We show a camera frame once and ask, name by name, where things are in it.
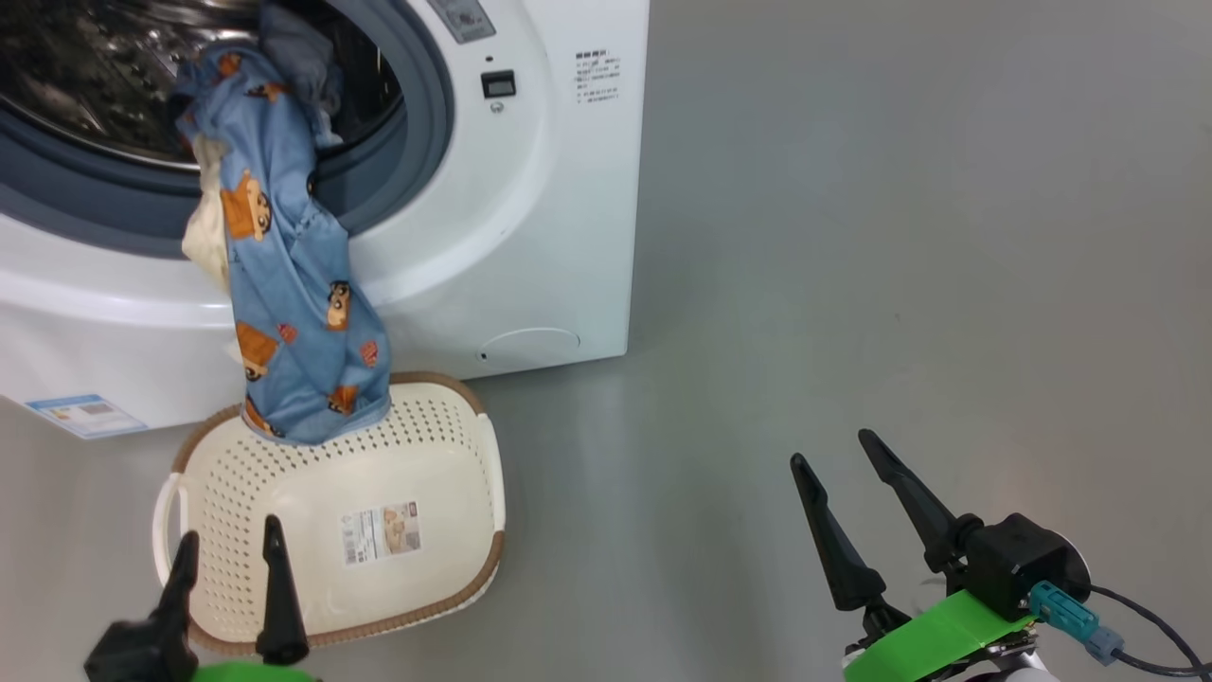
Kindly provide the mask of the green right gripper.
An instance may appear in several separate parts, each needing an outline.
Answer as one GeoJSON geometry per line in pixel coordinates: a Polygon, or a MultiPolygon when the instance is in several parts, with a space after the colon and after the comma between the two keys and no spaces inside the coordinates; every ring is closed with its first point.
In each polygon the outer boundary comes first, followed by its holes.
{"type": "MultiPolygon", "coordinates": [[[[953,514],[917,478],[884,439],[863,428],[858,440],[884,485],[904,508],[930,571],[966,571],[967,540],[987,523],[978,515],[953,514]]],[[[791,475],[821,560],[831,603],[841,612],[863,609],[865,638],[848,653],[845,681],[936,681],[970,667],[997,640],[1029,630],[1035,617],[1005,620],[967,591],[957,591],[916,618],[884,601],[882,575],[862,560],[829,508],[829,495],[807,459],[791,454],[791,475]]]]}

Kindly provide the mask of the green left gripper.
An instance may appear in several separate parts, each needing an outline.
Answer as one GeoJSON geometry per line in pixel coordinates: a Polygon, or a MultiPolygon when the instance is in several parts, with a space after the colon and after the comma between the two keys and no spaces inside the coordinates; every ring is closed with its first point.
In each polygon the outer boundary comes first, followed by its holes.
{"type": "MultiPolygon", "coordinates": [[[[200,540],[196,531],[182,535],[168,581],[148,617],[145,647],[152,655],[193,655],[187,637],[189,598],[198,581],[200,540]]],[[[295,588],[295,574],[278,515],[267,515],[261,557],[267,564],[264,618],[256,640],[261,661],[222,661],[196,669],[191,682],[314,682],[293,666],[309,654],[309,642],[295,588]]]]}

